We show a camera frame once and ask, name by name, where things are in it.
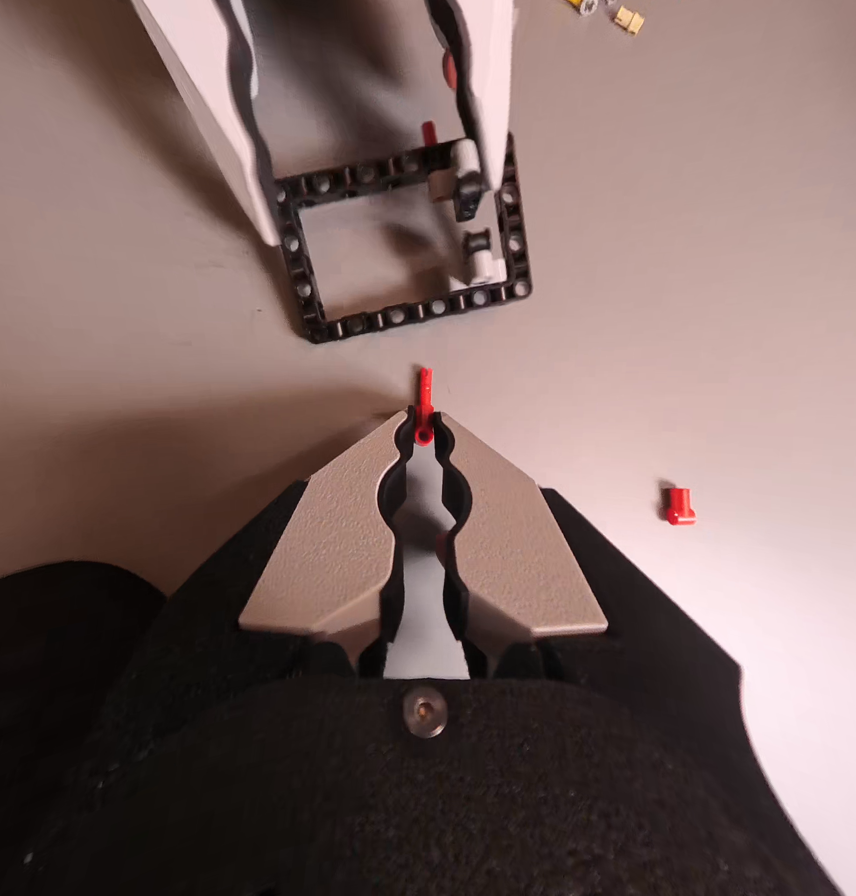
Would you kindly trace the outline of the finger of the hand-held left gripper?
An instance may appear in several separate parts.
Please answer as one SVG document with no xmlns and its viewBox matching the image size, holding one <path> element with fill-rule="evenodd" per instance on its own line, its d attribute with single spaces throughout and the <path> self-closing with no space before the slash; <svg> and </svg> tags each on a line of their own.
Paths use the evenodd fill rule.
<svg viewBox="0 0 856 896">
<path fill-rule="evenodd" d="M 269 247 L 280 243 L 273 162 L 255 116 L 259 69 L 243 1 L 133 1 L 210 153 Z"/>
<path fill-rule="evenodd" d="M 513 1 L 427 1 L 439 42 L 456 71 L 456 109 L 477 147 L 485 185 L 500 189 L 509 138 Z"/>
</svg>

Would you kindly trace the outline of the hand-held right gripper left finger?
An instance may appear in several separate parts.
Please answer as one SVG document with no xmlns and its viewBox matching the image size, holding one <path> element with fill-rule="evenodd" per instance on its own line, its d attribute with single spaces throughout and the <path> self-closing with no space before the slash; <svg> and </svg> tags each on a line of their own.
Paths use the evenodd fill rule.
<svg viewBox="0 0 856 896">
<path fill-rule="evenodd" d="M 393 523 L 414 429 L 414 411 L 400 411 L 309 477 L 239 616 L 242 630 L 334 644 L 353 667 L 384 654 L 405 601 Z"/>
</svg>

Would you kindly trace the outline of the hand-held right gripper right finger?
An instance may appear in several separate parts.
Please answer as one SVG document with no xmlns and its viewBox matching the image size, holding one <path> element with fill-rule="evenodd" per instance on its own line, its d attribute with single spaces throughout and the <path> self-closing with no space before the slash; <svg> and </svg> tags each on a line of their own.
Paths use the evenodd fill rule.
<svg viewBox="0 0 856 896">
<path fill-rule="evenodd" d="M 608 620 L 534 479 L 448 414 L 434 414 L 445 536 L 443 606 L 470 676 L 508 651 L 598 636 Z"/>
</svg>

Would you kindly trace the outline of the long red lego pin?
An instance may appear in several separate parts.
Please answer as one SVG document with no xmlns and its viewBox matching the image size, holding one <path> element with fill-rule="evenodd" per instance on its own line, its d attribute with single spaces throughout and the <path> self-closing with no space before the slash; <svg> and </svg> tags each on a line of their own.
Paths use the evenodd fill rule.
<svg viewBox="0 0 856 896">
<path fill-rule="evenodd" d="M 433 378 L 432 368 L 424 366 L 420 369 L 414 406 L 414 441 L 422 447 L 427 447 L 434 442 Z"/>
</svg>

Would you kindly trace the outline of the black lego frame assembly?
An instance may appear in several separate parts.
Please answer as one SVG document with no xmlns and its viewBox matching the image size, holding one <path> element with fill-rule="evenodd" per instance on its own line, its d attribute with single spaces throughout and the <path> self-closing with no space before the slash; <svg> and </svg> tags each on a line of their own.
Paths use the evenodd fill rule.
<svg viewBox="0 0 856 896">
<path fill-rule="evenodd" d="M 491 194 L 495 229 L 467 230 L 460 240 L 468 278 L 448 277 L 447 290 L 417 300 L 331 319 L 324 307 L 302 215 L 333 204 L 412 192 L 452 203 L 458 174 L 457 146 L 464 138 L 424 144 L 385 159 L 318 168 L 274 180 L 279 249 L 296 297 L 303 335 L 313 344 L 342 342 L 435 319 L 497 308 L 529 297 L 534 288 L 523 213 L 515 135 L 508 132 L 501 186 Z M 496 232 L 499 253 L 493 251 Z"/>
</svg>

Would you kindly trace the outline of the pile of small lego pieces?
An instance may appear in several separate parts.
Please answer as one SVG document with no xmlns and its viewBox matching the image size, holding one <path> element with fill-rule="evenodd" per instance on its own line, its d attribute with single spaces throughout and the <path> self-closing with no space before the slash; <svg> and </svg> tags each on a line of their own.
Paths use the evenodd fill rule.
<svg viewBox="0 0 856 896">
<path fill-rule="evenodd" d="M 637 35 L 644 22 L 644 16 L 624 5 L 618 5 L 615 1 L 566 1 L 578 16 L 590 17 L 597 10 L 605 8 L 606 15 L 609 20 L 615 24 L 623 32 L 635 36 Z"/>
</svg>

